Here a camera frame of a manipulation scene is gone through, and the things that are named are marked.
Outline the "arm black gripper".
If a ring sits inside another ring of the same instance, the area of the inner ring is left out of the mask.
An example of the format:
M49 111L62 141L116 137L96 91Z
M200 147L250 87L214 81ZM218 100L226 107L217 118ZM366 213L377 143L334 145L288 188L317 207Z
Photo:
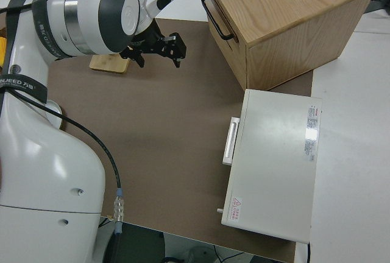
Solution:
M170 58L175 67L180 67L180 62L186 57L186 45L178 33L169 35L166 42L165 36L156 21L152 21L149 27L135 35L127 47L119 53L123 59L135 61L139 67L144 67L142 54L158 54Z

